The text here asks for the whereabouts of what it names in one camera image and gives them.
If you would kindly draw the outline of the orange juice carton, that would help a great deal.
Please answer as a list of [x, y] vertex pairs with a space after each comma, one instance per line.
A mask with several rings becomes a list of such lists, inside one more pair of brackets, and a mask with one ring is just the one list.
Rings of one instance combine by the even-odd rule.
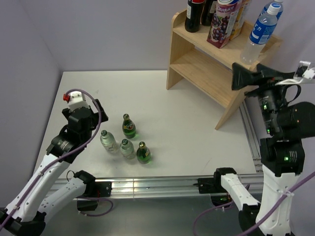
[[232, 33], [229, 38], [230, 41], [236, 38], [240, 34], [241, 29], [243, 27], [244, 20], [245, 20], [245, 15], [248, 12], [251, 2], [252, 0], [242, 0], [241, 7], [239, 9], [235, 24], [232, 29]]

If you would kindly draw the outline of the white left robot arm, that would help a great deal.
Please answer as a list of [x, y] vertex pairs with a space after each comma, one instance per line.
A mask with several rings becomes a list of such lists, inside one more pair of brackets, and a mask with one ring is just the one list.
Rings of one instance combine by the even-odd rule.
[[95, 177], [78, 171], [64, 187], [47, 197], [59, 176], [95, 137], [101, 123], [108, 121], [98, 99], [94, 113], [83, 98], [71, 97], [62, 114], [67, 124], [54, 137], [38, 169], [23, 190], [0, 209], [0, 227], [15, 236], [39, 236], [49, 219], [72, 199], [95, 193]]

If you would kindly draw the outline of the cola glass bottle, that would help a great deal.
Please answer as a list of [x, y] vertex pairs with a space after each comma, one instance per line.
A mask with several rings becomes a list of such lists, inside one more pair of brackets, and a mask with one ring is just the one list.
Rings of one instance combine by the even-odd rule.
[[201, 24], [204, 26], [210, 26], [212, 18], [216, 11], [216, 0], [205, 0], [205, 5], [201, 14]]
[[185, 29], [188, 32], [197, 32], [200, 28], [200, 18], [205, 0], [188, 0], [185, 19]]

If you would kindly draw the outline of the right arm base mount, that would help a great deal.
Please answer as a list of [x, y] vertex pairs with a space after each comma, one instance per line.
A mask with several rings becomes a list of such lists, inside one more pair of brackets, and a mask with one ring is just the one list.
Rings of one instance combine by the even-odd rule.
[[213, 177], [198, 178], [193, 186], [198, 188], [199, 194], [209, 194], [211, 202], [214, 206], [220, 206], [232, 202], [232, 198], [228, 192], [221, 186], [215, 184]]

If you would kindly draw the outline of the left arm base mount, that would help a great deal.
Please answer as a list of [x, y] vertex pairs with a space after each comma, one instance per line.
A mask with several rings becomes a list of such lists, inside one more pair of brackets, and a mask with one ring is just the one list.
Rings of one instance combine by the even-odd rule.
[[[76, 200], [78, 213], [89, 217], [104, 216], [112, 211], [114, 203], [108, 199], [111, 196], [112, 182], [101, 181], [88, 184], [85, 192]], [[109, 203], [109, 209], [104, 213], [91, 214], [101, 203]]]

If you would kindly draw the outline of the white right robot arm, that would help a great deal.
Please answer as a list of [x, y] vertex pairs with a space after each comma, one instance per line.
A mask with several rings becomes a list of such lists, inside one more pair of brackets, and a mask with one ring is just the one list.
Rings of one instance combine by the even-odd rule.
[[315, 135], [315, 106], [310, 102], [286, 100], [292, 86], [312, 84], [315, 68], [301, 61], [295, 72], [284, 73], [258, 64], [250, 71], [238, 63], [232, 65], [232, 90], [254, 86], [246, 97], [257, 97], [268, 138], [260, 140], [263, 171], [262, 199], [256, 200], [240, 182], [233, 168], [218, 168], [213, 186], [225, 191], [239, 210], [244, 236], [290, 236], [290, 210], [293, 192], [303, 182], [305, 152], [302, 140]]

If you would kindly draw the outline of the purple juice carton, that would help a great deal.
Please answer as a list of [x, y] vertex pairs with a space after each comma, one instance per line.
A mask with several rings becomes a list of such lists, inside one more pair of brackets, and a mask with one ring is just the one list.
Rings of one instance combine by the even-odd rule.
[[218, 0], [207, 41], [221, 49], [231, 36], [242, 0]]

